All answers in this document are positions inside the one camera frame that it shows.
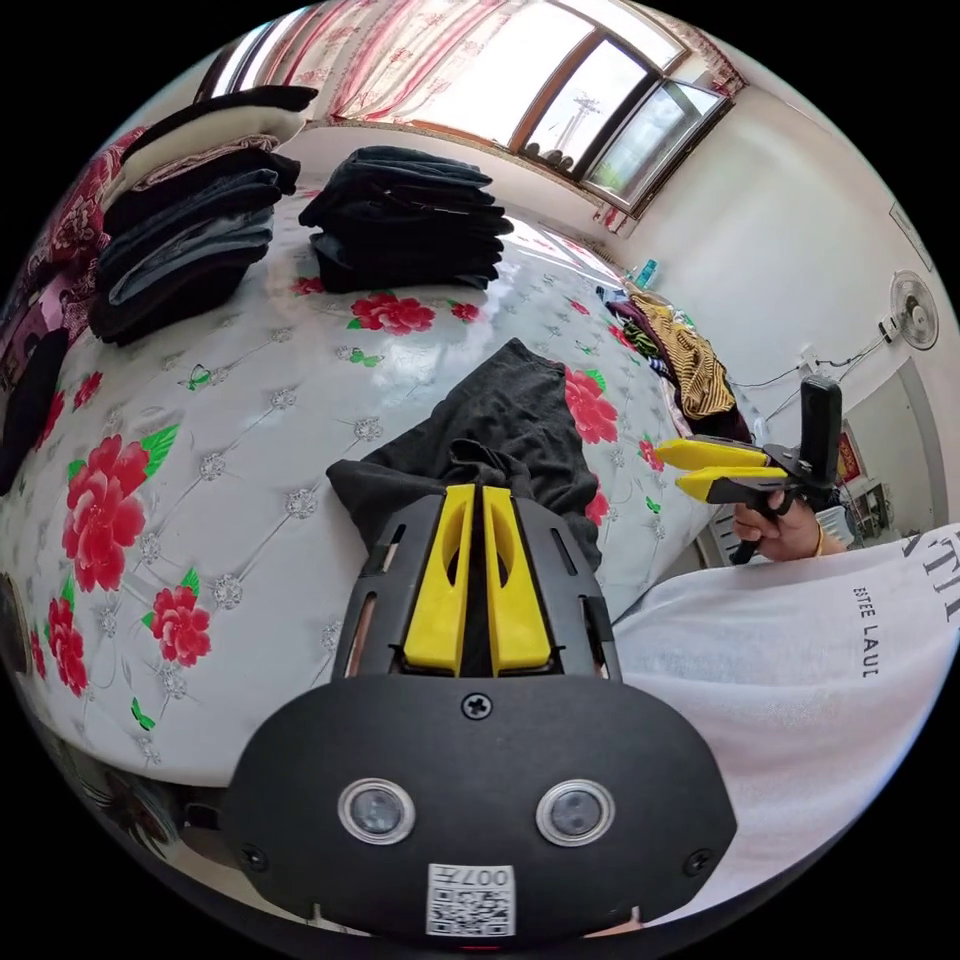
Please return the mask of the person's right hand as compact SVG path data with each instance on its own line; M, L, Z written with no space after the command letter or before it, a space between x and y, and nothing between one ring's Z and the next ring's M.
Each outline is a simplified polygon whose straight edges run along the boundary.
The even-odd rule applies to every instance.
M825 553L828 542L814 511L802 501L783 507L785 494L778 491L768 497L765 511L738 504L733 514L733 529L743 543L775 563L812 559Z

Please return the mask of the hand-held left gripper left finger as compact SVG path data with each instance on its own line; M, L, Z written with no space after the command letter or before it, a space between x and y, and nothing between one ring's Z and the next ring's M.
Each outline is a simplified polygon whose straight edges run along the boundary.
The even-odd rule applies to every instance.
M461 668L474 500L473 485L452 485L439 506L403 646L414 670Z

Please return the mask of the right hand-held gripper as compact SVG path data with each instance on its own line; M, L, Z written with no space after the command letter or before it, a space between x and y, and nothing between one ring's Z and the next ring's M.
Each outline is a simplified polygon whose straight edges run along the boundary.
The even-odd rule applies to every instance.
M764 450L720 439L674 439L656 448L656 456L678 470L694 470L679 476L676 486L700 502L731 506L744 519L746 530L730 556L733 564L748 564L767 540L784 539L781 521L795 504L812 499L801 511L810 518L811 533L803 533L802 545L815 556L825 534L816 518L832 487L824 476L799 457L799 450L773 446Z

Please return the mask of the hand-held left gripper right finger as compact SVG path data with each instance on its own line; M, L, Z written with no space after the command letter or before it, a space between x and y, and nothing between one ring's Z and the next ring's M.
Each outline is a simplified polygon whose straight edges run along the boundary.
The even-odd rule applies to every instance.
M542 670L551 645L509 490L482 488L487 620L495 670Z

